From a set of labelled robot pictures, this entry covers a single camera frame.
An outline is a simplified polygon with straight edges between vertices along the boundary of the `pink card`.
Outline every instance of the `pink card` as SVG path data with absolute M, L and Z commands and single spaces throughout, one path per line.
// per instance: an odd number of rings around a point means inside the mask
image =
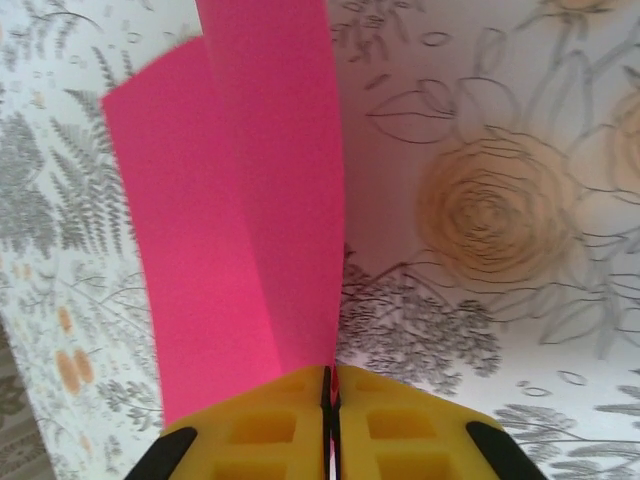
M 258 10 L 237 11 L 236 27 L 253 29 Z M 256 60 L 257 51 L 238 57 L 252 59 L 244 65 L 209 50 L 212 68 L 197 39 L 103 101 L 147 278 L 167 423 L 333 362 L 344 227 L 339 112 L 324 16 L 306 23 L 315 47 L 305 48 L 319 52 L 296 60 L 308 79 L 286 55 Z M 294 57 L 286 39 L 297 33 L 253 32 Z M 228 46 L 242 37 L 229 34 Z
M 344 185 L 326 2 L 196 3 L 282 366 L 329 363 L 317 345 L 335 344 Z

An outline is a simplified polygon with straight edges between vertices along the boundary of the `black rubber tip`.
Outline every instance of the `black rubber tip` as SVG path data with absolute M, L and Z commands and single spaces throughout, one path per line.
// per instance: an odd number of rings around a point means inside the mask
M 185 427 L 158 438 L 124 480 L 170 480 L 197 436 L 195 428 Z
M 329 480 L 331 468 L 331 367 L 324 367 L 322 379 L 322 453 L 324 460 L 324 478 Z
M 508 433 L 482 422 L 467 423 L 467 432 L 500 480 L 546 480 Z

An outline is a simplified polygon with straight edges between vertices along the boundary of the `orange berry illustration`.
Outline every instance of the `orange berry illustration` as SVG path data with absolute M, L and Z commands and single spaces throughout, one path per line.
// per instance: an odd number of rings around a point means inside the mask
M 69 333 L 71 331 L 71 315 L 69 315 L 67 307 L 58 307 L 58 322 L 65 333 Z
M 80 378 L 85 383 L 93 382 L 93 367 L 91 366 L 91 360 L 89 355 L 82 349 L 78 349 L 73 353 L 73 359 L 76 362 L 76 368 L 80 373 Z
M 56 365 L 64 388 L 72 395 L 77 395 L 80 391 L 80 379 L 78 378 L 75 363 L 66 352 L 58 350 L 56 352 Z

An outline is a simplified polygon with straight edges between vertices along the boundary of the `fern illustration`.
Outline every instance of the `fern illustration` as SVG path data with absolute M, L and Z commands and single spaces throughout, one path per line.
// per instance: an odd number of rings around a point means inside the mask
M 106 65 L 104 56 L 100 54 L 99 58 Z M 103 68 L 103 73 L 108 85 L 115 82 L 108 65 Z M 61 175 L 51 173 L 51 180 L 61 200 L 57 211 L 62 248 L 107 253 L 111 243 L 121 253 L 123 229 L 130 225 L 130 221 L 98 95 L 83 90 L 65 92 L 80 105 L 87 123 L 83 126 L 67 125 L 51 119 L 53 131 L 69 154 L 52 151 L 61 172 Z
M 115 380 L 109 380 L 98 384 L 98 394 L 111 411 L 124 411 L 133 425 L 138 427 L 138 431 L 162 427 L 162 409 L 146 385 L 128 382 L 125 387 Z
M 111 70 L 111 67 L 109 66 L 109 63 L 107 62 L 104 54 L 98 47 L 91 47 L 91 50 L 93 50 L 93 53 L 98 59 L 98 63 L 100 64 L 100 71 L 102 72 L 102 78 L 104 79 L 106 87 L 109 90 L 116 88 L 118 84 L 116 82 L 116 77 L 113 74 L 113 70 Z
M 640 375 L 640 369 L 632 370 L 636 375 Z M 620 385 L 618 391 L 630 396 L 635 403 L 619 403 L 614 405 L 598 405 L 596 410 L 599 412 L 618 413 L 631 417 L 640 417 L 640 384 L 639 385 Z M 633 426 L 640 429 L 640 421 L 633 422 Z
M 347 251 L 341 363 L 357 358 L 375 372 L 405 383 L 426 382 L 445 395 L 455 394 L 462 381 L 457 363 L 482 377 L 498 370 L 500 347 L 483 305 L 469 300 L 451 305 L 405 264 L 373 278 L 352 256 Z
M 26 26 L 9 31 L 9 41 L 2 47 L 2 57 L 9 70 L 15 69 L 19 59 L 29 60 L 34 53 L 45 58 L 45 47 L 50 44 L 55 46 L 56 56 L 62 58 L 69 37 L 83 23 L 102 32 L 95 21 L 70 11 L 65 3 L 65 0 L 49 0 L 36 7 L 32 0 L 22 0 L 29 21 Z
M 583 437 L 573 431 L 576 420 L 553 408 L 510 404 L 495 414 L 553 479 L 638 478 L 640 441 Z
M 49 257 L 56 242 L 53 207 L 36 181 L 44 157 L 22 114 L 0 122 L 0 131 L 0 244 L 21 254 L 35 247 Z

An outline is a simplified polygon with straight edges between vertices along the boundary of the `peach rose illustration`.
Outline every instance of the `peach rose illustration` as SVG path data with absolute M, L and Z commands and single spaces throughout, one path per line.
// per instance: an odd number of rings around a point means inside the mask
M 566 211 L 577 198 L 560 152 L 528 135 L 490 131 L 427 168 L 417 209 L 422 239 L 478 291 L 542 282 L 571 245 Z

